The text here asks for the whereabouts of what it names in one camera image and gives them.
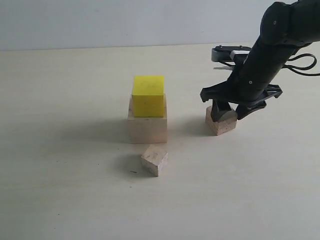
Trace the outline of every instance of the white wall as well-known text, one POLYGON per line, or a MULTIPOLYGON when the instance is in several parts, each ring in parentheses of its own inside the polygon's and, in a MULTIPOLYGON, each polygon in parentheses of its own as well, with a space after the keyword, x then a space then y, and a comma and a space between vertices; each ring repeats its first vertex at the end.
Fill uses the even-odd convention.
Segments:
POLYGON ((255 41, 273 2, 0 0, 0 50, 255 41))

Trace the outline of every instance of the light wooden block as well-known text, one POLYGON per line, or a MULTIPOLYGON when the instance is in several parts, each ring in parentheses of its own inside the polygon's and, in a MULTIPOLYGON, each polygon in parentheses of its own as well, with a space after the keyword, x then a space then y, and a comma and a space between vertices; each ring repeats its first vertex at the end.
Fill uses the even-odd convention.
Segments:
POLYGON ((136 118, 163 118, 164 76, 135 76, 132 90, 132 111, 136 118))
POLYGON ((205 122, 212 129, 214 135, 219 136, 236 128, 238 120, 236 111, 231 110, 223 115, 219 121, 214 122, 211 118, 211 110, 212 106, 206 108, 205 122))
POLYGON ((128 128, 132 144, 163 144, 168 138, 167 101, 164 95, 163 117, 134 117, 129 103, 128 128))
POLYGON ((143 168, 159 177, 164 166, 168 164, 168 153, 158 146, 150 145, 141 156, 141 164, 143 168))

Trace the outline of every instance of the white table surface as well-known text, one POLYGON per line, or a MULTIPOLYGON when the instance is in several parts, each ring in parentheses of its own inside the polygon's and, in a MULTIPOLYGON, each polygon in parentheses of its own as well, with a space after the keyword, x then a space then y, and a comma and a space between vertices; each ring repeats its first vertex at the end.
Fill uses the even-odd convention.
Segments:
POLYGON ((210 136, 215 45, 0 52, 0 239, 318 240, 320 77, 282 70, 279 99, 210 136), (129 143, 135 75, 165 76, 161 177, 129 143))

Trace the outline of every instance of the yellow cube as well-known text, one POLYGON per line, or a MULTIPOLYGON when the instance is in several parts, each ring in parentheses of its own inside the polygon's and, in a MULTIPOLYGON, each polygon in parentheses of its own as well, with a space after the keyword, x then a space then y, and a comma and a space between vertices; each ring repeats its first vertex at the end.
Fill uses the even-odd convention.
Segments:
POLYGON ((132 110, 136 118, 163 118, 165 115, 164 76, 135 76, 132 110))

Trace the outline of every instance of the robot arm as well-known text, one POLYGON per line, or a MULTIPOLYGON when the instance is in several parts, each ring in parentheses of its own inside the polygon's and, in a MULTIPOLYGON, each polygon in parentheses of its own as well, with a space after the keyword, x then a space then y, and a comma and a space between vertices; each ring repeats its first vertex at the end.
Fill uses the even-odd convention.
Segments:
POLYGON ((201 91, 203 102, 213 101, 213 121, 218 121, 231 110, 229 103, 238 104, 236 112, 239 120, 265 108, 267 99, 278 98, 282 94, 281 88, 270 82, 292 55, 318 41, 320 0, 299 0, 293 4, 275 2, 266 10, 260 25, 260 36, 252 48, 214 48, 214 62, 232 61, 235 66, 227 81, 201 91))

